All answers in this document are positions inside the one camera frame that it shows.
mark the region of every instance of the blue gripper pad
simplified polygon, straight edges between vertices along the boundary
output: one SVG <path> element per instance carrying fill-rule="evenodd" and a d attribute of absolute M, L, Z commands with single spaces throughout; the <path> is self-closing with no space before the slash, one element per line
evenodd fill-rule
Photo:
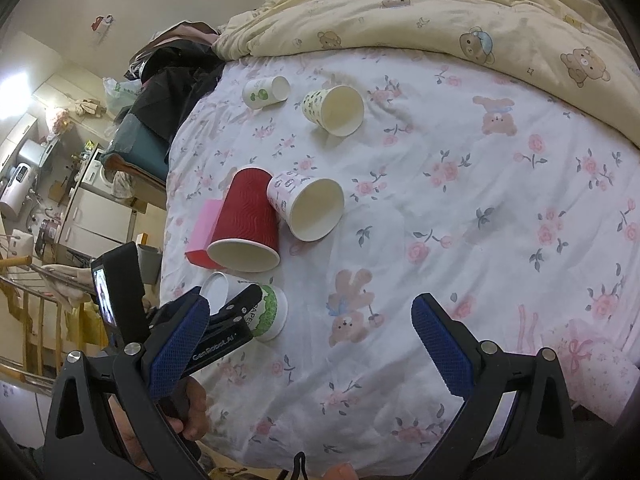
<path fill-rule="evenodd" d="M 208 324 L 209 302 L 199 296 L 149 367 L 149 396 L 154 402 L 173 393 Z"/>
<path fill-rule="evenodd" d="M 452 321 L 430 294 L 422 294 L 414 299 L 414 304 L 411 307 L 411 320 L 451 395 L 467 400 L 475 382 L 474 364 L 447 329 L 445 323 L 452 328 L 456 328 L 454 323 L 460 325 L 466 334 L 475 340 L 473 336 L 462 323 Z"/>

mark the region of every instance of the teal cushion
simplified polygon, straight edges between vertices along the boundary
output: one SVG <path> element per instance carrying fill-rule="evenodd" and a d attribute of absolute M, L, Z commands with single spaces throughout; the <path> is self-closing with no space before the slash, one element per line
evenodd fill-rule
<path fill-rule="evenodd" d="M 103 159 L 116 153 L 132 166 L 166 182 L 169 167 L 164 161 L 168 143 L 156 136 L 133 114 L 127 114 L 118 127 Z"/>

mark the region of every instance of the red rippled cup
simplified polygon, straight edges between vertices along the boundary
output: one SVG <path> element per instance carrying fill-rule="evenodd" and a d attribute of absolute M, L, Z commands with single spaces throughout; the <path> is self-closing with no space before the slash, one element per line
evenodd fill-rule
<path fill-rule="evenodd" d="M 271 175 L 261 168 L 236 173 L 220 210 L 207 254 L 241 272 L 264 272 L 280 263 L 278 218 L 267 199 Z"/>

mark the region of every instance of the gray trash can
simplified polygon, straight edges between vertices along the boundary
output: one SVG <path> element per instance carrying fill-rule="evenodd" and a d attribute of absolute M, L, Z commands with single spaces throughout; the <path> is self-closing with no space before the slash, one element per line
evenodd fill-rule
<path fill-rule="evenodd" d="M 148 245 L 139 244 L 137 247 L 142 283 L 153 285 L 158 280 L 160 273 L 162 253 L 157 248 Z"/>

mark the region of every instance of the pink box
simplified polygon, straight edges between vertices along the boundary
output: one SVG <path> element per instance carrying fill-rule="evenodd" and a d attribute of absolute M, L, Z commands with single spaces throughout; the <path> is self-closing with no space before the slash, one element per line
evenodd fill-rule
<path fill-rule="evenodd" d="M 207 248 L 213 238 L 213 231 L 218 223 L 223 202 L 223 200 L 205 200 L 200 210 L 187 250 L 184 253 L 193 265 L 204 267 L 205 269 L 223 269 L 207 254 Z"/>

